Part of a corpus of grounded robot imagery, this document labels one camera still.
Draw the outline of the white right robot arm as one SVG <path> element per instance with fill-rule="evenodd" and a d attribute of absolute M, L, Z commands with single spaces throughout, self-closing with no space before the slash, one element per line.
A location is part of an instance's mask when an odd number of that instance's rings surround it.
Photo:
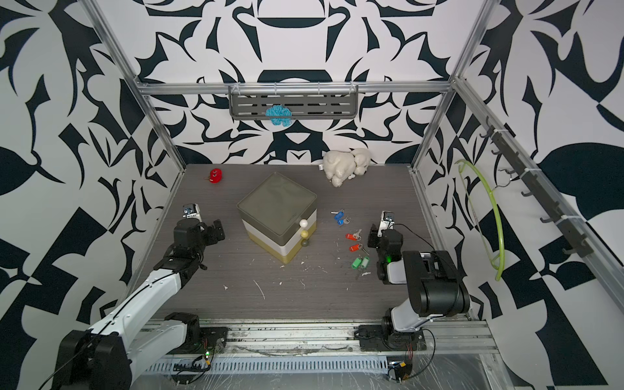
<path fill-rule="evenodd" d="M 356 329 L 354 338 L 362 351 L 423 350 L 424 325 L 470 310 L 470 294 L 449 253 L 403 250 L 403 242 L 395 229 L 371 226 L 367 246 L 379 257 L 378 278 L 386 285 L 405 285 L 407 299 L 388 309 L 381 324 Z"/>

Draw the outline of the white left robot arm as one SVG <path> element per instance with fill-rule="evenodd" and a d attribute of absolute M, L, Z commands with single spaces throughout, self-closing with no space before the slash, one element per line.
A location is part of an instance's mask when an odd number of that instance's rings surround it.
<path fill-rule="evenodd" d="M 193 214 L 177 223 L 173 237 L 138 290 L 87 330 L 63 338 L 48 379 L 53 389 L 129 389 L 164 355 L 204 343 L 198 317 L 188 313 L 175 312 L 157 329 L 140 334 L 161 306 L 205 268 L 206 247 L 223 241 L 225 232 L 220 220 L 206 224 Z"/>

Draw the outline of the keys with green tag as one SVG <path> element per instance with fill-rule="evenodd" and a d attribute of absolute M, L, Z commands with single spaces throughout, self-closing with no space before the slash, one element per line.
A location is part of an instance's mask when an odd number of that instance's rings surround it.
<path fill-rule="evenodd" d="M 357 270 L 360 268 L 360 266 L 362 265 L 362 258 L 356 258 L 352 264 L 351 264 L 351 268 L 354 270 Z"/>

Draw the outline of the teal crumpled cloth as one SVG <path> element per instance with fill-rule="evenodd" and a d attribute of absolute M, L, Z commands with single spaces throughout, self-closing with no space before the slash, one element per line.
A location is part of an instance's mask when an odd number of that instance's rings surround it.
<path fill-rule="evenodd" d="M 265 112 L 266 117 L 275 126 L 288 127 L 292 124 L 292 112 L 283 105 L 272 105 Z"/>

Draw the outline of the three-drawer storage box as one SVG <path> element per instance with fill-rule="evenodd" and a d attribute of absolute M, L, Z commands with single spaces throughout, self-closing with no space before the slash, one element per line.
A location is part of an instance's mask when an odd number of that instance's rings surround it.
<path fill-rule="evenodd" d="M 290 263 L 317 228 L 317 195 L 278 172 L 237 203 L 250 239 Z"/>

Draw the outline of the red plush toy keychain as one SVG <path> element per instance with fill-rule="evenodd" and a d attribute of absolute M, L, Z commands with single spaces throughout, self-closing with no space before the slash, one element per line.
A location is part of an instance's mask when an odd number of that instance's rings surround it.
<path fill-rule="evenodd" d="M 210 174 L 205 177 L 205 180 L 212 184 L 217 184 L 223 180 L 223 171 L 219 168 L 211 170 Z"/>

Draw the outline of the keys with red tag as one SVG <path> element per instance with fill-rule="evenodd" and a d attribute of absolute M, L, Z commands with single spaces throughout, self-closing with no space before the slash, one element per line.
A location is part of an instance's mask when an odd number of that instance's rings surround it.
<path fill-rule="evenodd" d="M 350 247 L 349 247 L 349 251 L 351 253 L 357 252 L 359 250 L 362 249 L 362 235 L 361 235 L 362 230 L 359 229 L 356 232 L 353 233 L 347 233 L 345 235 L 345 238 L 350 241 Z"/>

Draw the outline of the grey wall hook rail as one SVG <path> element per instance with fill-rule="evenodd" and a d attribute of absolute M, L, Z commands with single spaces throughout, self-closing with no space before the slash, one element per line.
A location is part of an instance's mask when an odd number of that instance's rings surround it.
<path fill-rule="evenodd" d="M 491 140 L 496 150 L 495 155 L 505 158 L 510 164 L 503 171 L 520 180 L 526 190 L 525 198 L 534 198 L 544 210 L 546 216 L 539 220 L 543 224 L 553 224 L 566 239 L 568 246 L 563 250 L 566 255 L 576 254 L 581 258 L 596 253 L 585 219 L 573 211 L 562 194 L 555 189 L 538 164 L 518 144 L 507 128 L 497 128 L 489 116 L 486 117 L 484 137 Z"/>

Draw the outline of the green clothes hanger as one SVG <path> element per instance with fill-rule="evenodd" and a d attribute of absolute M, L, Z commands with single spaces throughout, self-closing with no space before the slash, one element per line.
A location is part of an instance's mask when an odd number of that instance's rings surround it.
<path fill-rule="evenodd" d="M 481 236 L 487 259 L 494 269 L 493 278 L 500 282 L 506 267 L 506 247 L 503 219 L 494 188 L 472 162 L 459 159 L 455 165 L 474 225 Z"/>

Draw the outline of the grey wall shelf rack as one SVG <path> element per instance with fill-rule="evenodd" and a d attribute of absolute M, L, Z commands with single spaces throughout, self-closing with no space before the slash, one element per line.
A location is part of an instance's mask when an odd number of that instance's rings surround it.
<path fill-rule="evenodd" d="M 355 84 L 235 84 L 228 88 L 229 112 L 235 120 L 268 120 L 268 107 L 283 105 L 292 120 L 351 120 L 358 113 Z"/>

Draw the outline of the white plush toy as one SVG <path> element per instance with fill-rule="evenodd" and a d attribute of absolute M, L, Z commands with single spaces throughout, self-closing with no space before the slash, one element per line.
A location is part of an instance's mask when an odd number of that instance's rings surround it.
<path fill-rule="evenodd" d="M 319 170 L 335 188 L 340 188 L 346 180 L 366 174 L 371 163 L 371 153 L 368 149 L 358 148 L 349 152 L 328 151 L 323 156 Z"/>

